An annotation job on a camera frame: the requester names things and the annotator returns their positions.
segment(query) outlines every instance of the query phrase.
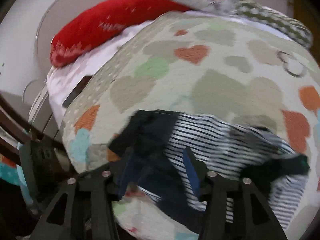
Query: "green heart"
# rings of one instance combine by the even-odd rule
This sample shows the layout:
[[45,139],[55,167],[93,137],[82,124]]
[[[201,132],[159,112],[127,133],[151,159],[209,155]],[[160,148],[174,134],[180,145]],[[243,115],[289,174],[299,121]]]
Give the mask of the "green heart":
[[155,79],[163,78],[169,71],[168,62],[161,57],[150,57],[147,62],[138,66],[134,72],[136,77],[147,76]]
[[212,23],[209,23],[209,25],[210,25],[210,29],[215,31],[222,31],[226,29],[225,25],[219,22],[212,22]]
[[123,212],[127,211],[125,204],[121,203],[121,201],[119,201],[119,202],[112,201],[112,208],[113,208],[113,213],[115,216],[118,216],[118,215],[122,214]]

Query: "orange heart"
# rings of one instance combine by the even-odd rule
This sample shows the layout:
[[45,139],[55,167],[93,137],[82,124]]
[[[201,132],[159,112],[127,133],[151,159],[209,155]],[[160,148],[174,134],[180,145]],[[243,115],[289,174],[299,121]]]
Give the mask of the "orange heart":
[[295,151],[304,153],[307,149],[306,138],[310,136],[310,125],[301,113],[281,110],[287,128],[289,144]]
[[189,61],[195,65],[198,65],[204,57],[207,57],[209,48],[205,45],[194,45],[190,49],[178,48],[174,51],[176,57]]
[[309,111],[313,111],[315,115],[320,108],[320,96],[314,86],[301,87],[299,89],[299,97],[303,106]]
[[174,36],[183,36],[186,35],[188,32],[186,30],[178,30]]
[[97,112],[99,110],[100,105],[91,106],[84,114],[79,118],[79,120],[75,123],[75,133],[78,132],[79,129],[85,128],[88,131],[91,131],[97,117]]

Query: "green patterned fabric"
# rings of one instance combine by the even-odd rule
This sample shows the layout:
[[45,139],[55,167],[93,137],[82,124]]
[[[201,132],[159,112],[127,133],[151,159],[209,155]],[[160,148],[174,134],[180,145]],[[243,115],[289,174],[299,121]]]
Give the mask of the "green patterned fabric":
[[310,49],[312,46],[312,33],[302,22],[266,8],[253,0],[239,1],[236,4],[236,15],[269,25],[289,36],[306,49]]

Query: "beige heart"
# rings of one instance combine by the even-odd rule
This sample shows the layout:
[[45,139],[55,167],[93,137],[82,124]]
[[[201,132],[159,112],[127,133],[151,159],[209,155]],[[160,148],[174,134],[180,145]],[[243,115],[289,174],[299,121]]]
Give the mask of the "beige heart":
[[282,62],[277,57],[276,51],[264,41],[250,40],[247,44],[249,51],[259,63],[273,66],[282,65]]
[[123,113],[145,99],[155,84],[155,79],[148,76],[118,78],[110,89],[111,101]]
[[209,54],[209,48],[205,45],[194,45],[191,48],[178,48],[174,51],[176,57],[198,65]]

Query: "white cloth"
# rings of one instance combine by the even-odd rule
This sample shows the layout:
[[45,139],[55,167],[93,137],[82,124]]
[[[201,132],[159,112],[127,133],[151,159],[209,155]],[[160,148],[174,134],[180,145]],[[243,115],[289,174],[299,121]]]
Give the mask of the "white cloth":
[[[238,22],[243,25],[267,31],[280,38],[291,40],[289,37],[276,29],[246,19],[220,17],[198,11],[187,11],[185,13],[194,16],[219,17],[224,20]],[[74,63],[71,63],[63,68],[51,68],[47,75],[47,88],[49,92],[49,103],[51,105],[58,128],[60,128],[63,116],[66,112],[66,108],[64,108],[62,104],[72,90],[76,87],[76,85],[81,81],[81,79],[84,76],[94,75],[106,62],[108,62],[108,60],[114,56],[114,54],[122,45],[132,39],[136,34],[138,34],[139,31],[152,22],[153,21],[146,21],[140,25],[130,26],[126,28],[120,35],[80,56]]]

